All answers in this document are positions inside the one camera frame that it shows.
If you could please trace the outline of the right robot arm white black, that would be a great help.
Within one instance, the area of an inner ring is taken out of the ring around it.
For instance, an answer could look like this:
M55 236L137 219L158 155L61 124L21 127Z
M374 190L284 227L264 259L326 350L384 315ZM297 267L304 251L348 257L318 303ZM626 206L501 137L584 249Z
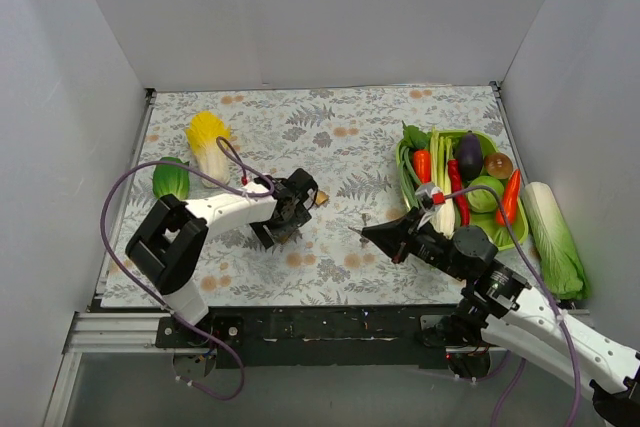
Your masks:
M464 281L462 299L451 315L460 342L508 349L574 386L610 425L638 425L638 351L560 310L497 260L497 248L481 228L464 226L446 238L413 209L359 233L395 263L413 256Z

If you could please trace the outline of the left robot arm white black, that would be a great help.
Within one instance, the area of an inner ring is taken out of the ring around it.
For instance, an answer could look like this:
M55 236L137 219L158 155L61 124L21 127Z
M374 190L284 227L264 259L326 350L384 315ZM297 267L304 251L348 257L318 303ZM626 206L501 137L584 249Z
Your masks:
M257 178L235 193L181 201L166 195L143 220L125 252L182 319L178 334L193 347L205 345L213 333L206 305L193 275L205 241L248 225L269 249L311 219L318 184L302 168L287 178Z

